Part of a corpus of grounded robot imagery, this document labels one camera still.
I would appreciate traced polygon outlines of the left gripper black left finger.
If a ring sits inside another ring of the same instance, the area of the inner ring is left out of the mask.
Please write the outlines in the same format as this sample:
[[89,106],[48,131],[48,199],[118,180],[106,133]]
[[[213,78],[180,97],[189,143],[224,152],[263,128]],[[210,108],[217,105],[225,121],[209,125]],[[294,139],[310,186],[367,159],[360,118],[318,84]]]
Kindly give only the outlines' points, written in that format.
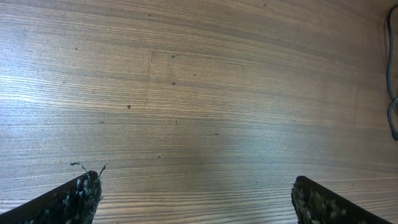
[[102,189],[93,170],[1,214],[2,224],[92,224]]

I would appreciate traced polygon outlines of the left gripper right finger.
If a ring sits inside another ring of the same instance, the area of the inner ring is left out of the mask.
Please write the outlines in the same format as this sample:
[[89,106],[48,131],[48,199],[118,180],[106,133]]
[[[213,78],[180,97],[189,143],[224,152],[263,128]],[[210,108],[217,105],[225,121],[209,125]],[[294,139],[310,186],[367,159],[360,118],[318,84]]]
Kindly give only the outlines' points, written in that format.
[[296,178],[291,198],[298,224],[391,224],[306,176]]

